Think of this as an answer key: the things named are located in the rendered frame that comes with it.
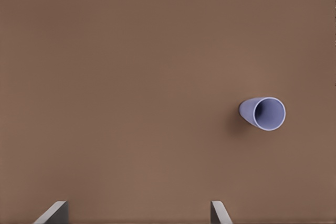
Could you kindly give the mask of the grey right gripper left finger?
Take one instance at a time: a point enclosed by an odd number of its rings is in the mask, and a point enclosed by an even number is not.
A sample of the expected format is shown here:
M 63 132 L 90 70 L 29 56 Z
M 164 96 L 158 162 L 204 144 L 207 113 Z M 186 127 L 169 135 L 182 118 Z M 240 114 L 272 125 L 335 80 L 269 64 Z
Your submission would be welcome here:
M 57 201 L 46 210 L 33 224 L 69 224 L 69 204 Z

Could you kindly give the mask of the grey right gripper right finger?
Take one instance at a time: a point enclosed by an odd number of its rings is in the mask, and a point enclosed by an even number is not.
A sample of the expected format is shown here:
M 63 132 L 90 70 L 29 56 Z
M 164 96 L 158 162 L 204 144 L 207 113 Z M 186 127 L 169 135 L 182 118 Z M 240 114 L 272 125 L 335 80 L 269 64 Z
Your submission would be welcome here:
M 211 201 L 211 224 L 233 224 L 224 204 L 219 200 Z

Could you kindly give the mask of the lavender blue cup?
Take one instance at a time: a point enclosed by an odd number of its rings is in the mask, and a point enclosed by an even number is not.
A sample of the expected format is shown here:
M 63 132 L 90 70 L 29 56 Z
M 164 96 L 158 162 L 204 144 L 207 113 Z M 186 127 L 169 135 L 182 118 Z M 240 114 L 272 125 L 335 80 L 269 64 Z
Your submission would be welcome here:
M 285 121 L 286 108 L 277 98 L 257 97 L 243 101 L 239 105 L 239 114 L 251 125 L 264 131 L 273 131 Z

